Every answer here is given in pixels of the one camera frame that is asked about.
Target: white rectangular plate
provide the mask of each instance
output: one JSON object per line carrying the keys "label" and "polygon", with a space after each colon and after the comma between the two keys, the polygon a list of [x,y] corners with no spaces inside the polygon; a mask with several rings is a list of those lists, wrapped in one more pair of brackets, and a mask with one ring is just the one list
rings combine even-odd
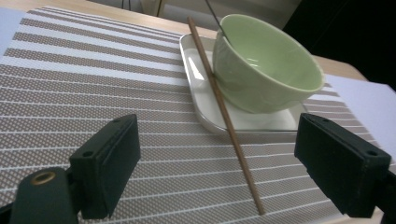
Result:
{"label": "white rectangular plate", "polygon": [[[208,60],[212,63],[215,40],[201,37],[201,41]],[[180,38],[180,49],[198,119],[209,131],[226,133],[219,106],[191,35],[183,35]],[[300,114],[306,112],[302,104],[272,114],[251,114],[233,106],[228,101],[225,101],[225,104],[237,133],[295,136]]]}

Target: striped placemat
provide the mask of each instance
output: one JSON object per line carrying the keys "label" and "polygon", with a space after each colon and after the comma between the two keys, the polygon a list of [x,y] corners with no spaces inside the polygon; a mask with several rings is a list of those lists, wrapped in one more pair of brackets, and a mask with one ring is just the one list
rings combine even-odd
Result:
{"label": "striped placemat", "polygon": [[[247,135],[240,141],[267,212],[257,215],[230,140],[195,116],[179,38],[55,7],[29,11],[0,61],[0,206],[13,201],[26,175],[67,168],[68,157],[108,121],[134,113],[142,159],[114,216],[81,222],[301,223],[339,216],[294,158],[294,144]],[[330,85],[304,105],[376,145]]]}

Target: wooden chopstick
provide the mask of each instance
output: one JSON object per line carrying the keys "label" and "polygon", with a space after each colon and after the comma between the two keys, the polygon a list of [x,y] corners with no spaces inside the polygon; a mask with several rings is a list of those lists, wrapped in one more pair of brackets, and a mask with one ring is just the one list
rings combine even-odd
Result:
{"label": "wooden chopstick", "polygon": [[198,53],[201,57],[202,63],[204,64],[204,68],[207,74],[207,77],[210,82],[210,86],[212,87],[213,92],[215,93],[216,100],[218,102],[221,115],[224,118],[225,125],[227,127],[227,132],[231,137],[231,141],[233,142],[233,148],[235,149],[236,156],[238,157],[239,164],[242,167],[242,171],[244,173],[245,179],[247,181],[247,185],[250,188],[251,195],[253,196],[254,203],[256,204],[257,210],[259,211],[260,216],[264,215],[264,207],[262,205],[262,200],[260,199],[259,192],[256,189],[256,185],[254,184],[253,177],[248,169],[248,163],[245,158],[244,152],[242,151],[241,146],[239,145],[238,138],[235,133],[235,129],[233,128],[233,124],[231,123],[230,115],[228,114],[227,108],[225,107],[224,100],[219,90],[218,83],[212,73],[212,69],[210,68],[209,60],[206,57],[204,46],[202,45],[201,39],[198,36],[198,32],[195,28],[195,23],[191,17],[188,17],[188,22],[190,26],[190,30],[192,33],[192,37],[195,42],[195,46],[198,49]]}

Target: light green bowl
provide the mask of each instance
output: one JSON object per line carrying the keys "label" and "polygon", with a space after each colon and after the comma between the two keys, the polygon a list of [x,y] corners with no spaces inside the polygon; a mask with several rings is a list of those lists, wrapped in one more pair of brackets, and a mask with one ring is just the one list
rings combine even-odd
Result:
{"label": "light green bowl", "polygon": [[274,26],[244,15],[221,20],[213,67],[224,97],[251,113],[272,113],[299,104],[324,84],[311,54]]}

